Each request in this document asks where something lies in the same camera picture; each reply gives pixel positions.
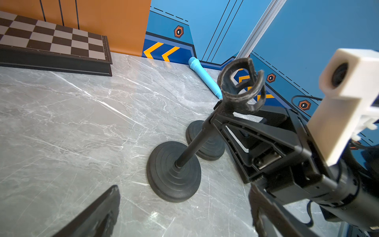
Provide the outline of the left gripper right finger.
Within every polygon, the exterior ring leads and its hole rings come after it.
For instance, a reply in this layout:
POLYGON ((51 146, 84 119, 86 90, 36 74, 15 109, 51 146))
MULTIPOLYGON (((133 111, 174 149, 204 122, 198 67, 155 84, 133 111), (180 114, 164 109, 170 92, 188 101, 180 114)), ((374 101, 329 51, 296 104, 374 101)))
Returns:
POLYGON ((316 237, 317 234, 300 222, 268 193, 252 184, 249 202, 253 226, 260 237, 316 237))

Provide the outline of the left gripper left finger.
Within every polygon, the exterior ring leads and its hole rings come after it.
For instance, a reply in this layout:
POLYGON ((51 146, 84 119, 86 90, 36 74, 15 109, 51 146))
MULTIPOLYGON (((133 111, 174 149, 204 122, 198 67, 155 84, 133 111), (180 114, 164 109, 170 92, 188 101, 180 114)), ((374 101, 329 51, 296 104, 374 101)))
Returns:
POLYGON ((112 185, 55 237, 110 237, 117 223, 120 192, 112 185))

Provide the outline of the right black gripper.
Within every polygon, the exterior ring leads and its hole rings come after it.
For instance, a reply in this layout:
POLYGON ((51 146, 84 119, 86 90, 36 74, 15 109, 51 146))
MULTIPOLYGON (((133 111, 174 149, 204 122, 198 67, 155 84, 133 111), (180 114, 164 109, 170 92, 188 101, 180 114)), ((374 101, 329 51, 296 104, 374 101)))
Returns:
POLYGON ((275 106, 264 106, 258 116, 261 122, 226 114, 212 119, 221 128, 243 183, 260 186, 282 204, 329 202, 338 187, 338 170, 321 160, 305 120, 275 106))

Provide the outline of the black stand pole with clip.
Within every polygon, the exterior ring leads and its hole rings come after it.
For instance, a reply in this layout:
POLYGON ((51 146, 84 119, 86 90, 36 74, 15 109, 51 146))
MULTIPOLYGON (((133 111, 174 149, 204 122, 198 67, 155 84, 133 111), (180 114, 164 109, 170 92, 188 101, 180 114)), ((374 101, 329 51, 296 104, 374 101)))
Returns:
POLYGON ((184 167, 210 137, 219 133, 218 128, 212 121, 216 115, 233 114, 234 112, 252 115, 258 112, 265 104, 264 71, 257 72, 251 58, 236 59, 228 64, 219 74, 217 84, 222 92, 222 102, 204 121, 202 130, 176 160, 175 165, 178 168, 184 167), (238 69, 246 69, 250 79, 235 85, 233 73, 238 69))

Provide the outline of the black round stand base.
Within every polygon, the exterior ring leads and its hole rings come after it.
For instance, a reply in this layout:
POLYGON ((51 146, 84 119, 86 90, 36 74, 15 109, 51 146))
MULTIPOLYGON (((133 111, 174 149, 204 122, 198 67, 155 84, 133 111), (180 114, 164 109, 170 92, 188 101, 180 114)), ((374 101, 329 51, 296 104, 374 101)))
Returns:
POLYGON ((147 178, 152 190, 168 202, 184 202, 199 189, 201 166, 193 155, 182 167, 176 160, 187 146, 180 142, 168 141, 154 148, 147 162, 147 178))

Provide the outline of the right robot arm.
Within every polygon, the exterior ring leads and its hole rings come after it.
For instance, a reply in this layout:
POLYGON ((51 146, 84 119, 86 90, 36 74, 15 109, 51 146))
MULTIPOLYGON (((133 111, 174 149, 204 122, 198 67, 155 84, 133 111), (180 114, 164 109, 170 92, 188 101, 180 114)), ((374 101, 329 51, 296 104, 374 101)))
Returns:
POLYGON ((345 146, 335 165, 322 159, 297 111, 263 106, 261 122, 238 118, 247 106, 220 101, 214 125, 232 152, 244 183, 252 183, 273 205, 302 199, 318 204, 326 220, 345 221, 367 232, 379 230, 379 178, 359 165, 345 146))

